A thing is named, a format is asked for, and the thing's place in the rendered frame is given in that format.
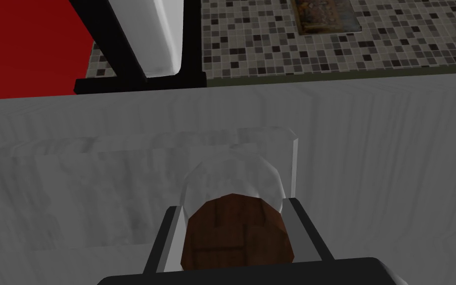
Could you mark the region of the clear jar with brown lid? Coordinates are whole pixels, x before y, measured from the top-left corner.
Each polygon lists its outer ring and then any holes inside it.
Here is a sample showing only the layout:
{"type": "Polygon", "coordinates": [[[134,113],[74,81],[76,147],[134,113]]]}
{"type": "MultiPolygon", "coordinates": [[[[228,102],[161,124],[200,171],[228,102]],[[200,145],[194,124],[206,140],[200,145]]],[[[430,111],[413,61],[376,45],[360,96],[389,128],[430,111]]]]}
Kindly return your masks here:
{"type": "Polygon", "coordinates": [[[182,269],[291,263],[284,199],[277,169],[253,152],[229,149],[201,161],[182,185],[182,269]]]}

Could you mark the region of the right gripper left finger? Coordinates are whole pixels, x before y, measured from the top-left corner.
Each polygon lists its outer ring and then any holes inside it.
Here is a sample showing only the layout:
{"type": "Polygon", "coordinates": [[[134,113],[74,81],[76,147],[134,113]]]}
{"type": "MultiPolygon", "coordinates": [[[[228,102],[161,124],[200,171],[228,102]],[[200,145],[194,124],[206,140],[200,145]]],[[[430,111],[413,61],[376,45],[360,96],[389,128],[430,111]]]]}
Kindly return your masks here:
{"type": "Polygon", "coordinates": [[[153,274],[181,271],[183,245],[183,207],[170,206],[162,220],[143,273],[153,274]]]}

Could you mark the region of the black framed white panel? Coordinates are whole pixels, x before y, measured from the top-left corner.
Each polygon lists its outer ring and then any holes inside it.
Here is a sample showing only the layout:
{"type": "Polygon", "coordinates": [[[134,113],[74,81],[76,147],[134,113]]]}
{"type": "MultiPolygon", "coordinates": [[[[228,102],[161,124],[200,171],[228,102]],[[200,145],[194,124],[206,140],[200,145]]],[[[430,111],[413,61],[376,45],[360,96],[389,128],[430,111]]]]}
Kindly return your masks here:
{"type": "Polygon", "coordinates": [[[115,72],[74,93],[204,88],[202,0],[69,0],[115,72]]]}

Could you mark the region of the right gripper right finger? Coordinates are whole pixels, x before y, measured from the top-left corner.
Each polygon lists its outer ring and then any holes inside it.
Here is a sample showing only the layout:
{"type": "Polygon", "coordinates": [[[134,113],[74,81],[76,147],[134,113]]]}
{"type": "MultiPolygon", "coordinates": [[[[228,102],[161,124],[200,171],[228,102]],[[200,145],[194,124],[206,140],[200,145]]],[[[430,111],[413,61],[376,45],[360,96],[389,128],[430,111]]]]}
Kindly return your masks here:
{"type": "Polygon", "coordinates": [[[334,260],[332,253],[297,198],[285,198],[282,201],[280,214],[290,239],[294,263],[334,260]]]}

